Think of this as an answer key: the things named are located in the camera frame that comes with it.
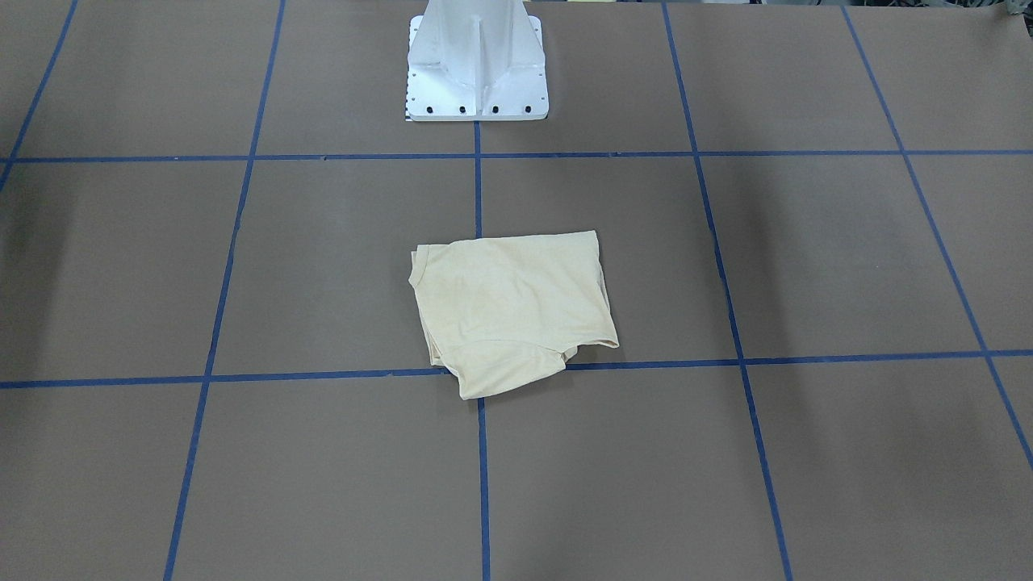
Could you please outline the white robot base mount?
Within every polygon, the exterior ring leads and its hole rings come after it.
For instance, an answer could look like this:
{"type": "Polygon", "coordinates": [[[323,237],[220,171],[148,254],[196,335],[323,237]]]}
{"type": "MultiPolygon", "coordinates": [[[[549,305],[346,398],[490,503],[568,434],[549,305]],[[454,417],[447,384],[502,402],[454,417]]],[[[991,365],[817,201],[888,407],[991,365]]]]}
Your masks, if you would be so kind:
{"type": "Polygon", "coordinates": [[[429,1],[408,25],[412,122],[523,122],[550,113],[542,22],[523,1],[429,1]]]}

